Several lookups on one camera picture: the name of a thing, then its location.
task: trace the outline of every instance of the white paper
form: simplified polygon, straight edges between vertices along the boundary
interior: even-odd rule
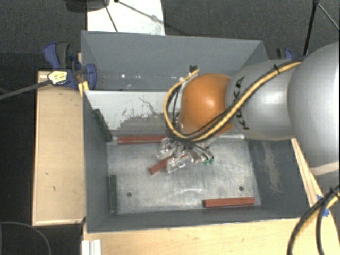
[[[118,32],[165,35],[160,0],[110,0],[107,8]],[[116,32],[105,8],[87,13],[87,29]]]

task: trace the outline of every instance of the gray bin wall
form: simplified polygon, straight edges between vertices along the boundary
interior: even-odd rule
[[[98,72],[96,90],[166,91],[178,77],[186,75],[189,65],[197,65],[201,73],[233,75],[244,65],[267,59],[260,41],[86,31],[81,37],[82,62],[94,63]],[[83,101],[89,233],[292,218],[301,216],[309,206],[290,141],[249,140],[248,156],[261,205],[110,214],[106,142],[87,96]],[[117,103],[109,105],[114,111]]]

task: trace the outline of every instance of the bin floor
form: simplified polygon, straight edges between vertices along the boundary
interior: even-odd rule
[[[117,178],[118,213],[201,209],[202,200],[260,195],[248,142],[218,139],[210,145],[215,163],[191,164],[154,175],[149,167],[159,162],[158,144],[107,144],[108,173]]]

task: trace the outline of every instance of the black floor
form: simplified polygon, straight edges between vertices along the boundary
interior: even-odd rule
[[[302,55],[311,0],[161,0],[166,33],[263,40],[269,58],[277,47]],[[340,0],[320,0],[339,24]],[[0,0],[0,88],[34,84],[48,68],[42,48],[68,41],[80,51],[86,28],[84,3],[70,0]],[[318,10],[310,52],[339,40]],[[33,92],[0,101],[0,220],[30,224],[35,136]],[[79,254],[80,226],[44,228],[53,254]],[[3,255],[47,254],[41,238],[16,225],[3,225]]]

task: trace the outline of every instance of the gray bin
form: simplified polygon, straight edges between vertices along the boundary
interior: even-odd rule
[[[201,73],[233,75],[266,59],[260,41],[83,32],[82,62],[98,71],[96,90],[83,98],[88,232],[301,216],[309,204],[290,141],[246,140],[232,131],[212,144],[215,165],[154,176],[147,167],[157,162],[157,145],[116,143],[117,136],[164,133],[165,92],[190,64]],[[105,141],[94,109],[101,111],[112,142]],[[112,174],[116,190],[109,187]],[[118,212],[112,211],[114,196]],[[254,196],[256,204],[201,205],[203,199],[244,196]]]

